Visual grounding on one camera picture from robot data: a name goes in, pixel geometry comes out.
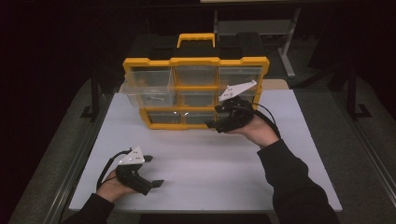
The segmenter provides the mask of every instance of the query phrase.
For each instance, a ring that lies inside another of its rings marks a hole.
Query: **yellow handle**
[[[181,34],[178,36],[177,47],[180,48],[180,43],[183,40],[212,40],[213,48],[215,47],[215,34]]]

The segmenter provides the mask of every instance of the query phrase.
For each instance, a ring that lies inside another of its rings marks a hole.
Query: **black sweater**
[[[326,192],[308,177],[308,167],[279,140],[257,152],[268,183],[274,187],[273,204],[280,223],[339,223]],[[106,224],[114,208],[96,194],[64,224]]]

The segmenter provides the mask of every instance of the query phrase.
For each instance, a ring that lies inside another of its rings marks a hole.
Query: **white table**
[[[293,91],[264,91],[261,104],[275,116],[290,150],[310,168],[336,211],[342,207],[306,126]],[[95,192],[96,181],[109,158],[141,146],[154,157],[139,174],[164,179],[147,196],[128,195],[116,209],[137,213],[271,212],[273,188],[266,182],[257,146],[241,135],[209,130],[150,130],[126,95],[116,93],[69,208],[78,210]],[[115,160],[110,170],[116,167]]]

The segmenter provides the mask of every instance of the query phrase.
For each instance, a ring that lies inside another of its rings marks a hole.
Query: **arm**
[[[81,210],[65,220],[63,224],[106,224],[114,208],[114,202],[126,194],[135,192],[123,186],[115,177],[115,172],[112,171]]]
[[[258,145],[266,179],[274,187],[273,204],[280,223],[339,223],[326,192],[308,177],[308,167],[296,158],[262,119],[229,133],[239,133]]]

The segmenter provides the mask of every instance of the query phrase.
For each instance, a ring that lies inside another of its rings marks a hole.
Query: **table top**
[[[307,163],[309,176],[325,189],[332,208],[341,211],[294,92],[264,90],[260,103],[275,116],[286,144]],[[109,158],[136,146],[154,157],[139,174],[149,181],[165,181],[147,196],[133,194],[122,198],[116,204],[118,210],[138,213],[274,210],[273,188],[265,180],[257,146],[241,135],[210,130],[150,130],[122,93],[113,98],[69,208],[80,209],[95,192],[96,181]]]

